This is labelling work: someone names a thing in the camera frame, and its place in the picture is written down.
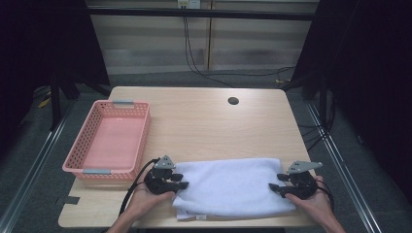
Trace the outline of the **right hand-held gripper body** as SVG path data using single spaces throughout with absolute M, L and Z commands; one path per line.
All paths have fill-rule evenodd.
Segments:
M 288 181 L 292 186 L 287 186 L 285 193 L 293 194 L 303 200 L 313 196 L 318 189 L 318 185 L 310 171 L 322 166 L 322 162 L 293 162 L 287 170 Z

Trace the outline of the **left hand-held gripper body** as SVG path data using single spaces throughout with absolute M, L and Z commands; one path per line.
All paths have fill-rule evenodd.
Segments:
M 174 168 L 175 164 L 168 155 L 164 155 L 158 159 L 144 178 L 144 183 L 148 190 L 155 195 L 170 191 L 176 193 L 177 186 L 169 182 L 173 175 Z

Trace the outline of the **white printed towel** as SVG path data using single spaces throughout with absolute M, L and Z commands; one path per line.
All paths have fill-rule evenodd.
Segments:
M 176 172 L 189 185 L 178 191 L 172 206 L 178 220 L 215 216 L 222 218 L 258 218 L 295 210 L 295 205 L 272 191 L 282 186 L 277 158 L 241 158 L 182 162 Z

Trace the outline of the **pink perforated plastic basket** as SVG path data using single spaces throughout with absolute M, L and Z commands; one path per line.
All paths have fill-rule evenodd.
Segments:
M 150 105 L 145 102 L 95 101 L 62 170 L 87 180 L 135 179 L 150 122 Z

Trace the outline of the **person's right hand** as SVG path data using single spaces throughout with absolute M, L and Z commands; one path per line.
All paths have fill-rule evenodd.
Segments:
M 327 194 L 323 191 L 323 188 L 325 187 L 323 177 L 316 176 L 315 181 L 317 182 L 317 185 L 320 187 L 320 189 L 318 189 L 316 193 L 308 199 L 303 200 L 290 193 L 286 194 L 287 199 L 292 201 L 297 207 L 304 210 L 314 220 L 316 213 L 320 211 L 327 211 L 333 213 L 330 206 L 330 200 Z

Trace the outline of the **person's left hand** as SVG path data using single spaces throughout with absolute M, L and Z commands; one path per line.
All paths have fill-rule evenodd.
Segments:
M 139 183 L 133 191 L 132 197 L 124 211 L 133 221 L 147 214 L 157 204 L 171 201 L 175 197 L 173 191 L 162 194 L 152 194 L 144 183 Z

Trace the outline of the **black tape strip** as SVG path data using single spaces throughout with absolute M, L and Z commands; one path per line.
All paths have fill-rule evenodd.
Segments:
M 59 205 L 59 206 L 64 206 L 65 204 L 70 204 L 70 205 L 77 205 L 79 203 L 80 198 L 75 197 L 75 196 L 64 196 L 64 197 L 58 197 L 54 204 Z

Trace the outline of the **black curtain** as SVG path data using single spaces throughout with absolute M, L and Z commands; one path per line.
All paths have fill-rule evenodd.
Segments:
M 284 90 L 334 94 L 412 204 L 412 0 L 319 0 Z
M 110 83 L 86 0 L 0 0 L 0 153 L 11 147 L 33 92 Z

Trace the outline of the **black horizontal metal bar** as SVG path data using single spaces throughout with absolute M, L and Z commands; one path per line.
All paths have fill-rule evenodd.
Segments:
M 312 21 L 314 14 L 249 12 L 225 10 L 193 10 L 193 9 L 112 9 L 88 8 L 90 15 L 102 16 L 138 16 L 138 17 L 209 17 L 209 18 L 241 18 L 241 19 L 273 19 Z

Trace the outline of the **silver floor rail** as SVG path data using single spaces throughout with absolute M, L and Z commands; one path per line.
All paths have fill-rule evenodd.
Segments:
M 375 215 L 372 213 L 369 205 L 361 194 L 359 187 L 357 186 L 349 168 L 343 159 L 340 150 L 333 141 L 331 135 L 321 126 L 320 113 L 317 110 L 314 103 L 309 102 L 306 104 L 308 112 L 312 120 L 317 125 L 318 131 L 320 133 L 321 139 L 326 146 L 328 154 L 337 169 L 337 172 L 344 183 L 346 190 L 360 216 L 360 219 L 368 233 L 383 233 L 381 227 L 379 226 Z
M 57 122 L 48 129 L 47 136 L 41 143 L 41 147 L 36 150 L 36 155 L 30 163 L 30 167 L 25 171 L 23 179 L 17 183 L 17 190 L 5 209 L 3 215 L 0 216 L 0 233 L 11 233 L 16 225 L 16 222 L 29 199 L 29 196 L 38 181 L 41 172 L 49 160 L 52 150 L 58 141 L 61 132 L 63 131 L 67 118 L 70 116 L 75 101 L 69 101 L 63 108 L 61 116 Z

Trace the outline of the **black metal stand post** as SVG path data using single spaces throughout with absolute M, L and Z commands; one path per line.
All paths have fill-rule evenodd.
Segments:
M 51 74 L 51 130 L 54 130 L 61 121 L 60 86 L 56 73 Z

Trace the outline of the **white wall power outlet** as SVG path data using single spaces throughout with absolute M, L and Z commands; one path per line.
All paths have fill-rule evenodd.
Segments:
M 200 0 L 177 0 L 177 6 L 179 9 L 199 10 L 201 8 L 201 1 Z

